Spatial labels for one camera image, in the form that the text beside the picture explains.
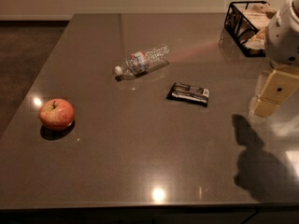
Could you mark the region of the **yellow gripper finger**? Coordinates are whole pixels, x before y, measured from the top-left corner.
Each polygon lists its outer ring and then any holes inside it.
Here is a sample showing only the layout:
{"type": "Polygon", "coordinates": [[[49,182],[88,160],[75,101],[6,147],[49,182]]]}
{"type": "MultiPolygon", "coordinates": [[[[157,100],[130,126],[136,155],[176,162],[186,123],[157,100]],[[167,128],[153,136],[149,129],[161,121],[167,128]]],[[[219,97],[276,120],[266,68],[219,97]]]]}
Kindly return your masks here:
{"type": "Polygon", "coordinates": [[[269,75],[270,75],[270,71],[262,71],[261,74],[258,76],[256,87],[255,87],[255,94],[257,96],[259,96],[262,93],[266,80],[268,79],[269,75]]]}
{"type": "Polygon", "coordinates": [[[298,88],[298,68],[273,69],[262,93],[251,99],[249,111],[257,117],[270,117],[298,88]]]}

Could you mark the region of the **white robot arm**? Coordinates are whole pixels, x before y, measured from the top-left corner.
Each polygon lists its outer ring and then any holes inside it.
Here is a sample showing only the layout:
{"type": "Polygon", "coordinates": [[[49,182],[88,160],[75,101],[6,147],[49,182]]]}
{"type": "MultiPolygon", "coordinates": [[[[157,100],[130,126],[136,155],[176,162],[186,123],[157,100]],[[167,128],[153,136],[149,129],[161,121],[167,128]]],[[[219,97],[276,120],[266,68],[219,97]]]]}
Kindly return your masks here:
{"type": "Polygon", "coordinates": [[[299,0],[286,0],[269,22],[265,55],[272,69],[263,71],[251,99],[251,114],[271,116],[299,88],[299,0]]]}

